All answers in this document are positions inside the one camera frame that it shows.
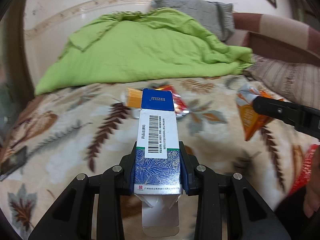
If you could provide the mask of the right hand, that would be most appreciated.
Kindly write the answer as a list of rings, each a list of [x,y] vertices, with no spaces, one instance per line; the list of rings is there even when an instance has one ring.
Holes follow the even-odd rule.
[[[317,212],[320,204],[320,153],[319,147],[315,151],[311,163],[311,177],[306,186],[306,195],[304,199],[303,210],[305,215],[310,218],[314,212]]]

